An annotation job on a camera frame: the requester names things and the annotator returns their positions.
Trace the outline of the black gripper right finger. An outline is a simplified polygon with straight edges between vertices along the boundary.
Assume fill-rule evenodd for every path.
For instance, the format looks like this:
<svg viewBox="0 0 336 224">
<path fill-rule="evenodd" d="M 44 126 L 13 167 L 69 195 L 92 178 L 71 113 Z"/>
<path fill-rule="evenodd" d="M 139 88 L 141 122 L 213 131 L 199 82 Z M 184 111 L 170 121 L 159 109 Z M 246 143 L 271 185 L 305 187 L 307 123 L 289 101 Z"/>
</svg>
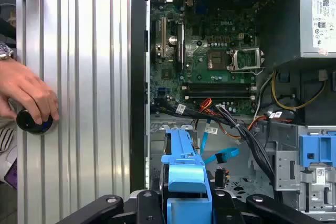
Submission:
<svg viewBox="0 0 336 224">
<path fill-rule="evenodd" d="M 253 194 L 241 202 L 228 191 L 214 190 L 213 223 L 319 223 L 320 221 L 266 195 Z"/>
</svg>

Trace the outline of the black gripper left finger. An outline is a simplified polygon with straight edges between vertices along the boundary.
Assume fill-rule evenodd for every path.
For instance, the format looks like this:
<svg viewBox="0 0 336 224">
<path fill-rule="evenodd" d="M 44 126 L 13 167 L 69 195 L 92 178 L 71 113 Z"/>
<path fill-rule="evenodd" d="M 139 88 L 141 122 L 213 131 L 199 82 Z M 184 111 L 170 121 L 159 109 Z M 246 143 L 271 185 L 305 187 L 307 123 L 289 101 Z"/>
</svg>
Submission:
<svg viewBox="0 0 336 224">
<path fill-rule="evenodd" d="M 124 201 L 117 195 L 104 195 L 80 208 L 59 223 L 162 223 L 159 195 L 143 190 Z"/>
</svg>

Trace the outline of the person's bare hand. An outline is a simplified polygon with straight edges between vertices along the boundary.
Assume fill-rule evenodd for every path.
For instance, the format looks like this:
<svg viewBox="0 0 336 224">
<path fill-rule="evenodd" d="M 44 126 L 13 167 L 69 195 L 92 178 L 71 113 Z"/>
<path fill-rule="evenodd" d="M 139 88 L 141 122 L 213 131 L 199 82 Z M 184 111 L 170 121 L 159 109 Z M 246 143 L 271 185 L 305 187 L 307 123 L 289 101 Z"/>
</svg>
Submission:
<svg viewBox="0 0 336 224">
<path fill-rule="evenodd" d="M 1 60 L 1 117 L 15 120 L 17 117 L 9 99 L 20 103 L 41 125 L 51 116 L 59 120 L 58 100 L 53 90 L 29 68 L 12 58 Z"/>
</svg>

